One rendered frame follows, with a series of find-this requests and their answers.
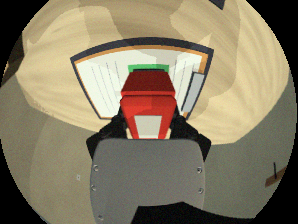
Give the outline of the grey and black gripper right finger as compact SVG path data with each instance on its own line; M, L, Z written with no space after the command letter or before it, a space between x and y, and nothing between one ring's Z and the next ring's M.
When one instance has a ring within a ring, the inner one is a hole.
M175 111L169 128L171 130L171 139L186 138L198 142L203 155L203 160L205 162L211 147L211 140L202 135L201 133L199 134L194 127L192 127L190 124L186 122L185 117L180 115L177 105L175 107Z

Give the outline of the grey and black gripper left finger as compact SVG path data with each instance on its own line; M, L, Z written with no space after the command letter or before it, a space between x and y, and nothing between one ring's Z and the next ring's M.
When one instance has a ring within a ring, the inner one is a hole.
M93 160L94 152L99 141L106 138L128 138L126 129L128 129L128 126L120 106L118 114L112 117L111 122L86 140L91 159Z

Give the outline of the red self-inking stamp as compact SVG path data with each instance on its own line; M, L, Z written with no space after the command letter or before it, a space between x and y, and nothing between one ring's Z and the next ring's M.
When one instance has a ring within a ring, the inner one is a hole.
M177 104L175 93L164 69L129 73L119 103L133 139L165 139Z

